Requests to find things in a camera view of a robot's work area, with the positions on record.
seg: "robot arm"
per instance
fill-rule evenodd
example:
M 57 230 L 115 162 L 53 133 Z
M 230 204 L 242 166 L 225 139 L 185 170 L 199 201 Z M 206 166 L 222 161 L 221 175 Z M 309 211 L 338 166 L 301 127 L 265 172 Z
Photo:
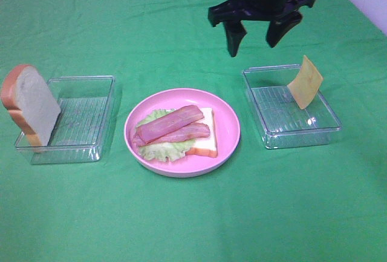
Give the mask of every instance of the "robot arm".
M 243 37 L 247 34 L 241 21 L 269 21 L 266 41 L 274 47 L 281 38 L 300 23 L 299 8 L 312 8 L 315 0 L 227 0 L 209 9 L 208 19 L 213 27 L 220 22 L 226 31 L 227 48 L 236 56 Z

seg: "bread slice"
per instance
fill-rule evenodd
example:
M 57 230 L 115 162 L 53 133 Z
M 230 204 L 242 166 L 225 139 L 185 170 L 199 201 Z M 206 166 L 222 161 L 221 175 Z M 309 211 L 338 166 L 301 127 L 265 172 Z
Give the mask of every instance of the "bread slice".
M 1 101 L 31 146 L 46 146 L 60 106 L 44 78 L 29 64 L 17 65 L 5 78 Z
M 197 121 L 205 123 L 210 128 L 210 136 L 196 138 L 194 145 L 186 152 L 186 155 L 199 155 L 215 158 L 218 156 L 218 148 L 215 135 L 215 119 L 212 108 L 200 108 L 204 118 Z

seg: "clear plastic container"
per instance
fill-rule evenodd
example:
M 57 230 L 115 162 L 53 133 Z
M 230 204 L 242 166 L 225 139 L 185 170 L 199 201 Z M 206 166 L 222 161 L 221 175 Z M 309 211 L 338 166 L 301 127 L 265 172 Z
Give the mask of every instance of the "clear plastic container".
M 247 94 L 261 139 L 268 149 L 329 144 L 341 122 L 320 91 L 301 110 L 287 85 L 300 65 L 255 67 L 243 71 Z
M 100 160 L 114 106 L 113 76 L 58 77 L 47 82 L 60 105 L 47 146 L 30 146 L 21 132 L 16 150 L 31 164 Z

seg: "green tablecloth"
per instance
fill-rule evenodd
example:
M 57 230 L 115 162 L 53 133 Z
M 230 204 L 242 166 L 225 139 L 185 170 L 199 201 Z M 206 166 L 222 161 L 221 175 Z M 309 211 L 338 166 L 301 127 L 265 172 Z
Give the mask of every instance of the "green tablecloth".
M 386 261 L 387 39 L 348 0 L 317 0 L 276 48 L 267 22 L 231 58 L 207 9 L 225 0 L 0 0 L 0 78 L 33 64 L 44 78 L 112 74 L 114 138 L 96 163 L 30 165 L 0 109 L 1 261 Z M 343 123 L 326 146 L 267 150 L 241 71 L 306 54 Z M 161 90 L 214 93 L 239 117 L 222 167 L 170 178 L 128 151 L 129 112 Z

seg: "lettuce leaf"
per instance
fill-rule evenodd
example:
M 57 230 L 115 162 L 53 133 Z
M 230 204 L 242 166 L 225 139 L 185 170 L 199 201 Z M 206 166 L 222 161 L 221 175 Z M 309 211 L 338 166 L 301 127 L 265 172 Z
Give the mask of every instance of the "lettuce leaf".
M 163 117 L 168 113 L 173 112 L 174 110 L 153 110 L 149 115 L 147 115 L 143 120 L 139 121 L 136 127 L 149 123 L 157 118 Z M 156 159 L 158 161 L 166 162 L 167 159 L 171 162 L 182 158 L 186 155 L 186 152 L 190 150 L 192 145 L 195 143 L 195 139 L 186 140 L 183 142 L 164 142 L 151 144 L 146 146 L 141 146 L 138 149 L 138 152 L 145 160 Z

